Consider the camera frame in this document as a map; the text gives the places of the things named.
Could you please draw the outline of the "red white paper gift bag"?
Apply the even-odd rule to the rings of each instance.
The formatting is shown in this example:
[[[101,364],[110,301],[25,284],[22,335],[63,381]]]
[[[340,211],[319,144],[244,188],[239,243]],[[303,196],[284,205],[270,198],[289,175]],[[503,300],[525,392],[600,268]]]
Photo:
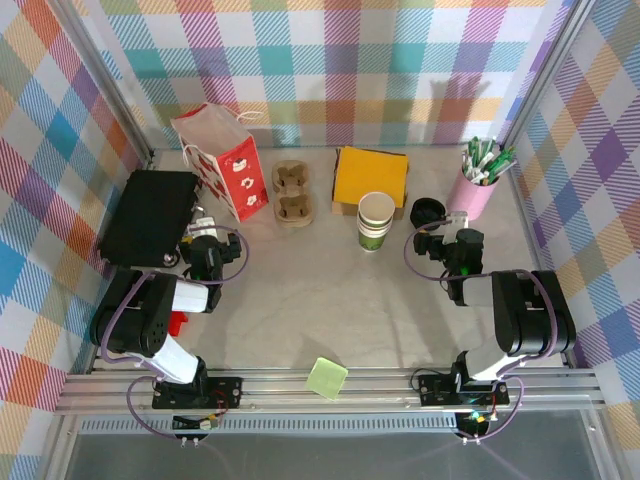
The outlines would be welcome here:
[[[239,222],[268,204],[256,141],[242,123],[258,115],[203,103],[171,120],[185,165]]]

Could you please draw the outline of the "pink cylinder holder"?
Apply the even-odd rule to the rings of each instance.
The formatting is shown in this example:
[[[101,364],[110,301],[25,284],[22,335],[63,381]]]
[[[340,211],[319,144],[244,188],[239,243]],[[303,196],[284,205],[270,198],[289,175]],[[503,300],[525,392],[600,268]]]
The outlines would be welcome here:
[[[469,221],[477,220],[497,185],[498,183],[488,186],[474,184],[459,170],[446,201],[447,212],[466,212]]]

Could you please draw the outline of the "green white sugar stick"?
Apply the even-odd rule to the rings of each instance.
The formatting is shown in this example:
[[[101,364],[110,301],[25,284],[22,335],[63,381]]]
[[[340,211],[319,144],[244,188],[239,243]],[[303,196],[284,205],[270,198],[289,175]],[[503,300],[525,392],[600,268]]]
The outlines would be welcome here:
[[[467,156],[473,167],[478,167],[488,153],[492,153],[496,143],[496,137],[480,139],[474,136],[467,143]]]
[[[486,167],[488,181],[493,183],[500,175],[510,168],[513,163],[515,147],[503,149]]]
[[[480,160],[474,163],[472,156],[464,152],[462,154],[462,173],[464,177],[471,183],[479,185],[489,177],[489,173],[485,169],[486,162]]]

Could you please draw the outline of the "brown pulp cup carrier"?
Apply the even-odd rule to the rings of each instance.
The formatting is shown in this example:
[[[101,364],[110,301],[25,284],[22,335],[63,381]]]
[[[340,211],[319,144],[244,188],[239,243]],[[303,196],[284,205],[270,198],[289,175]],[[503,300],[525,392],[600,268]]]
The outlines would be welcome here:
[[[271,175],[276,221],[286,228],[308,226],[315,214],[308,165],[298,160],[279,161]]]

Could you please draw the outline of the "light green square pad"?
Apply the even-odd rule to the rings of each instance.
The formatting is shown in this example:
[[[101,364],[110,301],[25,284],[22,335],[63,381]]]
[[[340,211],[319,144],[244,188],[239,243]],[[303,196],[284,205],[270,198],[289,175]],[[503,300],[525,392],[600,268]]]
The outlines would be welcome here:
[[[336,400],[347,375],[345,367],[318,357],[307,378],[306,388],[325,399]]]

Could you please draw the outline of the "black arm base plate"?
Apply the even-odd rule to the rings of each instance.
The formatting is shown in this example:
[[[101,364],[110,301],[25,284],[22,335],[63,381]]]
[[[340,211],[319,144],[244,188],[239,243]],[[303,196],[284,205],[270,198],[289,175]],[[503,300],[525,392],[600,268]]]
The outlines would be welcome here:
[[[420,403],[426,406],[506,406],[507,385],[499,381],[462,382],[460,376],[424,374],[418,376]]]
[[[156,383],[155,410],[237,409],[242,396],[240,377],[206,377],[191,384]]]

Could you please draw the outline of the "aluminium frame rail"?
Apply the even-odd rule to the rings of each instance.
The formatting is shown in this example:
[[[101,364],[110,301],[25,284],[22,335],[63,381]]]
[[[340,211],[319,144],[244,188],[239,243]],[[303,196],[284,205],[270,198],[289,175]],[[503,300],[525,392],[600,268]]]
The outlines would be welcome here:
[[[121,414],[126,391],[142,373],[95,370],[67,378],[55,413],[62,415]],[[411,371],[401,368],[354,368],[335,400],[306,387],[307,370],[230,369],[216,376],[243,379],[237,413],[371,413],[418,411],[419,395],[409,386]],[[530,411],[602,408],[604,395],[590,369],[525,367],[514,371],[525,385],[521,408]]]

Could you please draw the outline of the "aluminium frame post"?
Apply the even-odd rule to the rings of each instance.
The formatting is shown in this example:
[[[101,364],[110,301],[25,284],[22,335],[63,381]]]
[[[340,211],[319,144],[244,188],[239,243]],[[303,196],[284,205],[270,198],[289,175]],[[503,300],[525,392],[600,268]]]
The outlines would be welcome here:
[[[112,108],[114,116],[133,145],[145,169],[154,169],[154,150],[138,126],[132,111],[107,68],[98,48],[84,26],[71,0],[46,0],[59,23],[78,51],[86,69]]]
[[[514,144],[553,80],[597,0],[548,0],[509,84],[490,132]]]

